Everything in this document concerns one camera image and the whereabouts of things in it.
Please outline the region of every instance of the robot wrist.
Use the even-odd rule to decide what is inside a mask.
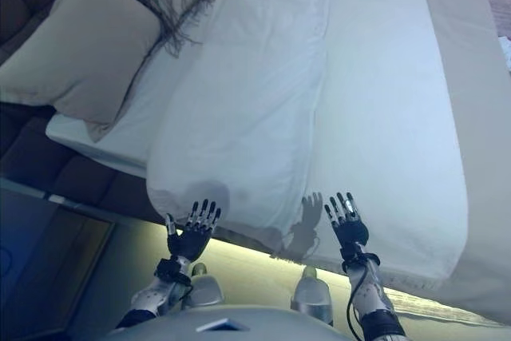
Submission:
[[[179,283],[189,287],[192,283],[187,276],[190,262],[181,256],[172,256],[170,260],[161,259],[154,275],[165,283]]]

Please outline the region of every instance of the white duvet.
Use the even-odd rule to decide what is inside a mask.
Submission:
[[[298,212],[329,0],[224,0],[149,157],[155,209],[213,199],[222,227],[278,248]]]

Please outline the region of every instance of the bed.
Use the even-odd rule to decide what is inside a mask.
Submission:
[[[261,0],[216,0],[185,27],[204,44],[185,45],[179,59],[157,52],[102,140],[93,143],[83,122],[62,115],[46,134],[146,176],[162,215],[182,217],[197,193],[208,195],[228,207],[221,226],[230,240],[239,243],[241,234],[276,256],[335,272],[338,245],[317,192],[326,199],[350,189],[388,286],[509,323],[511,84],[487,0],[272,1],[306,6],[313,17],[280,15],[269,32],[280,32],[279,45],[261,43],[251,40],[259,35],[250,17],[264,22],[265,14],[232,23],[249,34],[219,30],[240,2],[250,10]],[[289,25],[301,39],[286,34]],[[251,78],[241,83],[242,70],[219,70],[234,65],[215,62],[219,52],[235,61],[254,47],[246,67],[236,61]],[[261,47],[275,60],[259,63]],[[222,84],[224,98],[208,82]],[[257,99],[258,85],[280,93]],[[203,99],[191,104],[191,95]],[[238,103],[246,100],[253,105]],[[290,169],[292,176],[275,179]]]

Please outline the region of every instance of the white pillow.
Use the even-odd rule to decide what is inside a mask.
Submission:
[[[0,100],[110,124],[159,36],[158,18],[136,0],[56,0],[0,67]]]

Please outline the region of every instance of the robotic hand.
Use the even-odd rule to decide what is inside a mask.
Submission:
[[[222,213],[220,208],[215,212],[215,207],[216,203],[213,201],[208,210],[208,200],[204,200],[200,213],[197,214],[199,203],[197,201],[193,203],[192,213],[188,216],[181,235],[176,232],[174,218],[167,214],[165,220],[168,233],[167,245],[172,256],[185,258],[188,262],[193,262],[200,257],[211,239],[216,222]]]
[[[192,291],[188,267],[208,245],[222,213],[220,208],[216,209],[215,201],[209,204],[208,200],[204,200],[199,213],[198,208],[196,201],[180,235],[177,234],[174,218],[167,214],[165,225],[171,257],[161,259],[151,284],[133,296],[130,311],[117,329],[132,327],[165,314]]]
[[[360,219],[353,196],[351,193],[347,193],[347,199],[341,193],[336,196],[343,211],[340,212],[334,197],[330,198],[334,214],[328,204],[324,208],[341,244],[343,270],[352,286],[346,312],[348,326],[355,338],[362,341],[351,324],[350,307],[353,304],[366,341],[407,341],[394,307],[383,290],[378,273],[380,260],[375,254],[365,252],[369,231]]]

